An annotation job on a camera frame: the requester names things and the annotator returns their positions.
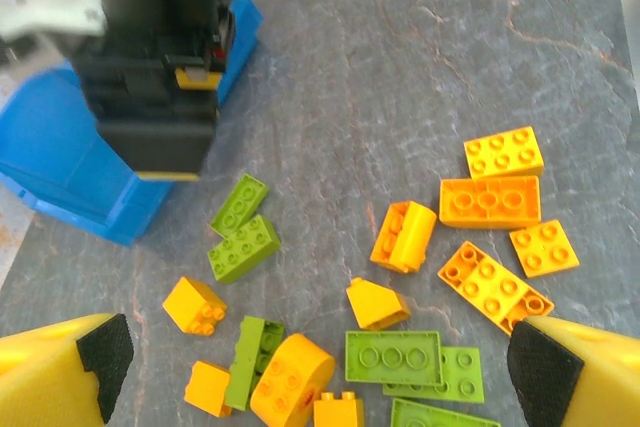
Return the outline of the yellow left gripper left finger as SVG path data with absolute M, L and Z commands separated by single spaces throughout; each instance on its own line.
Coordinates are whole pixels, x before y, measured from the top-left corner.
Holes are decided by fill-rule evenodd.
M 3 426 L 104 426 L 134 347 L 126 316 L 100 313 L 1 339 Z

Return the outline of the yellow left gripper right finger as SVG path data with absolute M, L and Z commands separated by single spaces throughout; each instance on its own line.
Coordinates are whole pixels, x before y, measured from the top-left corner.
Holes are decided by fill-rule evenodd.
M 507 368 L 530 426 L 637 426 L 639 340 L 548 316 L 516 323 Z

